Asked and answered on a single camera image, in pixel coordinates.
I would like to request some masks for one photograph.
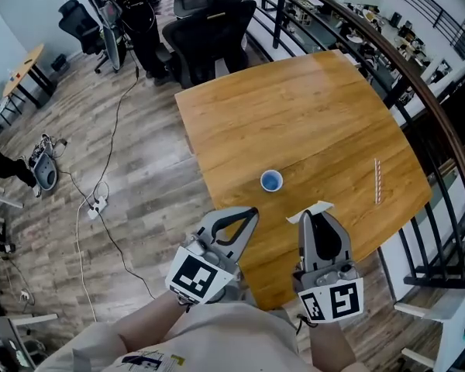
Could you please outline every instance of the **floor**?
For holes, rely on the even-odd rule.
[[[254,51],[250,56],[253,64],[262,63]],[[71,172],[84,192],[91,191],[107,162],[115,109],[122,93],[135,82],[131,60],[118,74],[104,66],[97,75],[95,63],[94,57],[75,58],[49,104],[40,110],[23,106],[23,116],[0,135],[0,150],[13,158],[29,155],[41,133],[65,138],[68,145],[57,159],[58,167]],[[110,189],[104,220],[128,268],[145,278],[154,295],[165,291],[164,277],[184,234],[212,209],[174,100],[180,90],[177,84],[155,88],[147,79],[137,82],[122,101],[113,155],[103,177]],[[38,199],[16,179],[2,180],[0,185],[25,205],[23,210],[0,207],[0,215],[8,224],[10,240],[17,244],[13,260],[34,294],[35,305],[18,303],[25,284],[6,261],[0,266],[0,302],[9,314],[57,313],[57,321],[31,327],[33,335],[54,351],[93,322],[81,286],[75,238],[82,197],[66,174],[52,193]],[[100,220],[89,220],[85,207],[79,218],[79,241],[84,278],[99,321],[115,321],[150,300],[142,282],[124,271]],[[365,278],[367,309],[343,323],[357,357],[379,371],[397,370],[404,346],[433,357],[439,324],[394,311],[377,253],[361,261],[359,269]],[[430,304],[433,295],[421,291],[414,302]],[[299,304],[292,302],[288,311],[296,316]],[[309,360],[305,327],[298,341],[301,355]]]

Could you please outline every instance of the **wooden table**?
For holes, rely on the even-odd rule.
[[[252,67],[176,95],[214,206],[255,206],[260,221],[239,264],[259,307],[290,301],[298,227],[286,221],[318,200],[362,260],[430,199],[412,148],[375,91],[340,53]],[[375,204],[374,159],[381,162]],[[275,169],[283,188],[267,193]]]
[[[3,90],[3,98],[7,98],[16,88],[20,90],[38,109],[41,104],[34,98],[22,85],[21,81],[28,74],[45,92],[47,95],[52,96],[56,85],[52,83],[48,77],[36,66],[36,62],[40,58],[44,49],[44,44],[40,44],[34,50],[28,53],[27,57],[19,67],[15,69],[14,80],[7,81]]]

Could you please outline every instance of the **black railing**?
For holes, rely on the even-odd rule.
[[[420,14],[422,14],[432,27],[441,32],[455,48],[457,53],[465,58],[465,29],[434,0],[404,0]]]
[[[304,14],[316,21],[321,26],[320,29],[323,29],[324,32],[330,33],[335,40],[339,42],[339,48],[345,48],[349,51],[353,58],[371,74],[372,78],[375,79],[375,81],[384,90],[385,95],[381,96],[384,104],[388,108],[396,106],[398,111],[401,113],[406,122],[404,129],[407,130],[407,136],[414,140],[411,142],[414,147],[414,151],[417,155],[422,156],[422,159],[419,159],[422,167],[427,165],[432,172],[433,181],[438,185],[446,206],[451,231],[449,239],[442,241],[441,237],[444,237],[444,233],[442,235],[439,233],[432,206],[427,203],[424,208],[427,219],[429,220],[432,228],[432,236],[437,249],[437,257],[433,257],[430,261],[428,260],[419,224],[417,220],[413,218],[411,220],[411,225],[415,232],[416,244],[418,246],[422,262],[418,266],[415,265],[412,258],[412,253],[404,230],[401,229],[399,231],[399,236],[403,242],[405,254],[410,266],[410,276],[405,278],[405,283],[441,288],[465,288],[465,242],[463,241],[465,239],[464,219],[461,219],[460,222],[456,219],[456,212],[448,193],[448,188],[443,176],[441,175],[440,162],[436,150],[431,147],[430,139],[424,139],[421,131],[417,130],[414,120],[410,117],[408,111],[400,101],[400,97],[408,87],[411,87],[421,99],[426,112],[431,116],[431,119],[434,120],[438,136],[442,138],[443,144],[449,148],[449,154],[456,164],[456,168],[461,176],[465,190],[465,149],[463,148],[463,144],[456,134],[451,122],[448,120],[446,113],[439,105],[439,101],[436,97],[434,97],[432,92],[429,90],[429,87],[419,77],[419,74],[413,70],[410,63],[407,62],[403,56],[400,55],[400,53],[370,25],[370,23],[368,23],[368,21],[361,19],[353,11],[350,11],[347,7],[339,4],[335,0],[319,0],[324,3],[323,11],[325,14],[313,12],[312,10],[307,9],[307,7],[301,4],[299,0],[277,0],[276,2],[273,0],[261,1],[265,4],[257,6],[257,10],[265,17],[265,21],[271,22],[271,26],[268,26],[259,16],[255,15],[254,18],[265,30],[268,31],[270,35],[272,35],[274,48],[283,47],[291,56],[294,56],[295,53],[292,49],[288,48],[286,44],[288,39],[291,39],[292,42],[301,49],[301,51],[304,53],[308,52],[303,43],[300,43],[300,41],[288,30],[287,23],[289,23],[304,32],[304,34],[314,44],[320,46],[321,50],[327,49],[324,43],[320,42],[318,35],[313,32],[308,32],[307,29],[304,28],[303,24],[287,12],[286,7],[289,5],[296,6],[298,9],[302,10]],[[275,12],[275,16],[272,16],[268,12],[267,6],[270,8],[270,12]],[[378,53],[383,58],[391,62],[392,66],[398,70],[401,75],[401,79],[393,88],[388,85],[383,78],[381,78],[381,75],[371,64],[369,64],[369,62],[367,62],[352,43],[345,37],[341,36],[337,29],[332,27],[329,23],[332,15],[327,15],[328,10],[329,14],[335,13],[341,19],[348,22],[366,41],[377,48]],[[459,79],[454,86],[449,87],[449,92],[454,92],[455,86],[461,84],[464,78],[465,75],[462,79]]]

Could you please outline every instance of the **black cable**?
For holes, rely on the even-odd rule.
[[[24,306],[24,310],[26,310],[26,307],[28,305],[34,306],[36,304],[36,299],[34,298],[33,292],[31,291],[31,288],[29,287],[28,281],[26,281],[26,279],[24,278],[24,275],[22,274],[22,271],[17,267],[17,265],[14,263],[14,261],[12,259],[10,259],[10,257],[9,258],[2,258],[2,259],[3,260],[8,260],[12,264],[12,266],[16,268],[16,270],[19,272],[19,275],[21,276],[22,280],[24,281],[24,284],[26,284],[26,288],[27,288],[27,290],[29,292],[29,296],[31,298],[33,298],[33,303],[29,303],[29,300],[26,302],[26,306]]]
[[[296,329],[296,335],[298,335],[301,331],[301,326],[303,325],[303,322],[309,327],[309,328],[317,328],[319,324],[315,324],[313,322],[310,322],[303,314],[298,314],[296,315],[297,319],[300,319],[300,323],[298,325],[298,329]]]
[[[88,199],[86,198],[86,196],[84,195],[84,193],[81,191],[81,189],[76,185],[76,182],[74,182],[74,178],[72,177],[72,175],[69,173],[69,172],[63,172],[63,171],[59,171],[59,172],[62,172],[63,174],[67,174],[71,177],[71,181],[72,181],[72,184],[76,187],[77,191],[79,191],[82,196],[84,197],[84,199],[86,200],[86,202],[90,205],[91,207],[91,204],[90,202],[88,201]],[[112,243],[115,245],[115,248],[117,248],[117,250],[119,251],[120,255],[121,255],[121,259],[122,259],[122,264],[124,265],[124,269],[131,275],[133,275],[134,277],[137,277],[139,278],[144,284],[145,284],[145,287],[146,287],[146,290],[148,291],[148,294],[150,295],[150,297],[152,299],[155,299],[155,297],[152,295],[150,289],[148,288],[148,284],[146,283],[146,281],[144,280],[144,278],[142,278],[141,276],[139,276],[138,274],[135,274],[133,273],[132,271],[128,270],[127,266],[126,266],[126,260],[124,259],[124,254],[122,252],[122,250],[119,248],[119,246],[117,245],[117,243],[114,241],[114,239],[112,238],[112,235],[110,234],[109,232],[109,228],[107,227],[107,225],[105,224],[105,221],[103,220],[102,218],[102,215],[100,215],[100,213],[98,213],[98,216],[100,217],[100,219],[102,220],[102,223],[103,223],[103,227],[105,227],[105,231],[107,232],[108,234],[108,237],[109,239],[112,241]]]
[[[88,199],[86,198],[86,195],[81,191],[81,189],[76,185],[76,182],[74,182],[74,178],[72,177],[72,174],[70,172],[66,172],[66,171],[63,171],[63,170],[59,170],[59,172],[61,174],[67,174],[71,177],[71,181],[72,181],[72,184],[76,187],[77,191],[79,191],[81,193],[81,195],[83,196],[83,198],[86,200],[86,202],[88,203],[88,205],[91,207],[91,204],[90,202],[88,201]]]
[[[126,261],[124,260],[124,254],[122,253],[122,250],[120,249],[120,247],[117,245],[117,243],[114,241],[114,239],[112,238],[112,236],[110,235],[110,232],[109,232],[109,228],[107,227],[107,225],[105,224],[105,221],[103,220],[103,217],[98,213],[98,216],[100,217],[100,219],[102,220],[102,223],[103,223],[103,227],[105,227],[105,230],[107,231],[107,234],[108,234],[108,237],[110,239],[110,241],[112,241],[112,243],[115,245],[115,248],[117,248],[117,250],[119,251],[119,253],[121,254],[121,259],[122,259],[122,264],[124,265],[124,268],[126,269],[126,271],[133,275],[134,277],[136,278],[139,278],[144,284],[145,284],[145,287],[146,287],[146,290],[148,291],[148,294],[150,295],[150,297],[155,300],[155,297],[152,295],[150,289],[148,288],[148,284],[146,283],[145,279],[142,278],[141,276],[139,276],[138,274],[136,273],[133,273],[132,271],[130,271],[127,266],[126,266]]]
[[[122,97],[119,99],[119,104],[117,105],[117,110],[115,111],[115,126],[114,126],[114,130],[112,131],[112,136],[110,137],[110,152],[108,152],[107,164],[105,165],[105,168],[103,168],[102,175],[100,176],[100,179],[98,179],[98,182],[96,182],[96,185],[94,188],[96,188],[102,181],[103,175],[105,175],[105,172],[107,171],[107,168],[109,167],[109,164],[110,164],[110,159],[112,158],[112,151],[114,150],[114,136],[115,136],[115,132],[117,131],[117,125],[119,124],[119,110],[121,108],[122,100],[127,94],[129,94],[129,92],[133,88],[136,87],[136,84],[138,84],[138,78],[139,78],[139,75],[136,74],[136,80],[134,81],[134,84],[131,87],[129,87],[129,89],[126,92],[124,92],[124,94],[122,94]]]

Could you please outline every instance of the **white paper cup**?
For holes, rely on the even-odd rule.
[[[282,175],[276,170],[266,170],[260,177],[262,189],[269,191],[270,193],[282,188],[282,183]]]

